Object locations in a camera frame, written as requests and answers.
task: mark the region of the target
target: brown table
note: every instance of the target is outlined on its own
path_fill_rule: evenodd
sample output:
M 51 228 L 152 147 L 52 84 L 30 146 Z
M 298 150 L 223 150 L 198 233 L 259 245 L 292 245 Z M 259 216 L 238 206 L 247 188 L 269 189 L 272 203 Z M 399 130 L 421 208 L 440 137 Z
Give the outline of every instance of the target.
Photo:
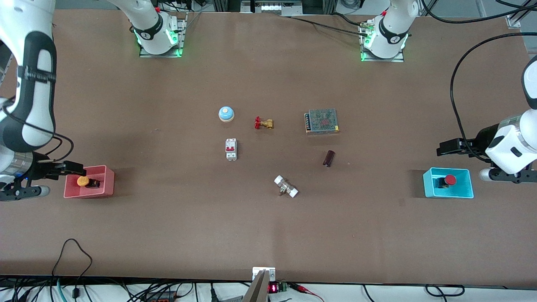
M 1 273 L 49 274 L 74 237 L 95 260 L 89 275 L 246 280 L 266 265 L 293 281 L 537 285 L 537 186 L 482 182 L 482 162 L 435 153 L 460 136 L 455 63 L 509 32 L 503 19 L 418 18 L 405 63 L 360 62 L 356 36 L 272 15 L 203 14 L 181 59 L 139 59 L 120 11 L 58 10 L 54 23 L 57 130 L 76 143 L 70 160 L 116 172 L 116 193 L 66 200 L 63 181 L 41 181 L 48 197 L 0 204 Z M 455 97 L 468 136 L 527 109 L 527 61 L 516 37 L 463 63 Z M 228 124 L 224 105 L 236 112 Z M 303 114 L 326 107 L 341 132 L 306 136 Z M 255 130 L 255 116 L 275 128 Z M 236 162 L 226 138 L 239 141 Z M 470 169 L 475 198 L 424 198 L 430 167 Z M 280 174 L 296 198 L 278 197 Z M 58 274 L 86 265 L 72 245 Z

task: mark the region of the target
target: pink bin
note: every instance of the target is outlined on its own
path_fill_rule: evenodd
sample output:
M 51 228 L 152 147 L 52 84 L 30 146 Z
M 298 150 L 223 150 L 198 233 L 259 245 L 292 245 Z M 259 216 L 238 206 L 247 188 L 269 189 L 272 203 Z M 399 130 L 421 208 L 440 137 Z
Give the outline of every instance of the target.
M 67 175 L 63 198 L 95 198 L 114 194 L 114 171 L 107 166 L 84 167 L 84 169 L 87 177 L 100 181 L 100 187 L 79 186 L 76 184 L 79 175 Z

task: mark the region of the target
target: teal cable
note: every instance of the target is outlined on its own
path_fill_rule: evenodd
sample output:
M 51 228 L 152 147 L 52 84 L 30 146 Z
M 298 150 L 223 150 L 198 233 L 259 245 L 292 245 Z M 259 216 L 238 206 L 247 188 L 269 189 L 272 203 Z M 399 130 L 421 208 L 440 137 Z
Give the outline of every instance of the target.
M 60 286 L 60 279 L 58 278 L 58 281 L 56 282 L 56 287 L 58 288 L 58 292 L 60 293 L 60 298 L 62 298 L 63 302 L 67 302 L 66 297 L 63 295 L 62 287 Z

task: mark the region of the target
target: black strap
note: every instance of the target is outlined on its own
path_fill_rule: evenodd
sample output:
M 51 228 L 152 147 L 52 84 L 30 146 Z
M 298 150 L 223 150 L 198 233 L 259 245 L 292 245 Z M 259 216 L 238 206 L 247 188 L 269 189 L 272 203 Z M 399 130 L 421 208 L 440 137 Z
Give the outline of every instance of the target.
M 386 37 L 386 40 L 388 40 L 389 44 L 397 44 L 397 43 L 399 43 L 399 41 L 401 41 L 408 33 L 408 31 L 405 31 L 404 33 L 395 34 L 395 33 L 391 32 L 391 31 L 387 30 L 386 27 L 384 26 L 384 18 L 380 19 L 379 28 L 380 28 L 380 33 L 384 37 Z
M 146 30 L 141 30 L 133 26 L 134 31 L 138 34 L 138 36 L 144 40 L 153 40 L 153 37 L 157 32 L 159 32 L 162 29 L 164 21 L 162 20 L 162 16 L 158 15 L 157 23 Z
M 56 83 L 56 74 L 30 66 L 19 66 L 17 68 L 17 74 L 25 80 L 41 83 Z

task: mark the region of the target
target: light blue plastic box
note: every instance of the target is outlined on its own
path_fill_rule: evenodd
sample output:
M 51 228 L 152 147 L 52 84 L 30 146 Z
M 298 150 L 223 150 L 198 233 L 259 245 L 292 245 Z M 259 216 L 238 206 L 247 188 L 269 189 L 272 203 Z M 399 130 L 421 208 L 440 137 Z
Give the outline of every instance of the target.
M 448 188 L 438 188 L 435 185 L 437 179 L 449 174 L 457 178 L 457 183 Z M 431 168 L 423 174 L 423 187 L 428 198 L 474 198 L 468 169 Z

